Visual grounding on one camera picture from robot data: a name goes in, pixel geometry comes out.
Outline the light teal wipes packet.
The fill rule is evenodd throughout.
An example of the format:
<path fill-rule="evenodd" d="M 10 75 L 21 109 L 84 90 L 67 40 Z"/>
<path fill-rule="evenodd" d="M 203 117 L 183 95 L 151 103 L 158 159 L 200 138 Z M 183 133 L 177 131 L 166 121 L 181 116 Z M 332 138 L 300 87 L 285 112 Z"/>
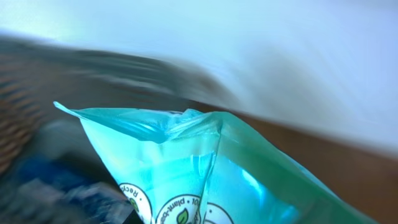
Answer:
<path fill-rule="evenodd" d="M 371 223 L 231 113 L 67 113 L 144 223 Z"/>

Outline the blue carton box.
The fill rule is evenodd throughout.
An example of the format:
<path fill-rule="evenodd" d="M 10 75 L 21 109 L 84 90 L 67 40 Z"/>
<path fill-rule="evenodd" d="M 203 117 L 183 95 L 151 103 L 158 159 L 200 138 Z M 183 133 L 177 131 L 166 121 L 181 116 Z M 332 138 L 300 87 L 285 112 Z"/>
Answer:
<path fill-rule="evenodd" d="M 39 199 L 70 208 L 88 223 L 126 223 L 133 206 L 113 184 L 72 167 L 64 161 L 44 157 L 26 159 L 16 175 L 22 190 Z"/>

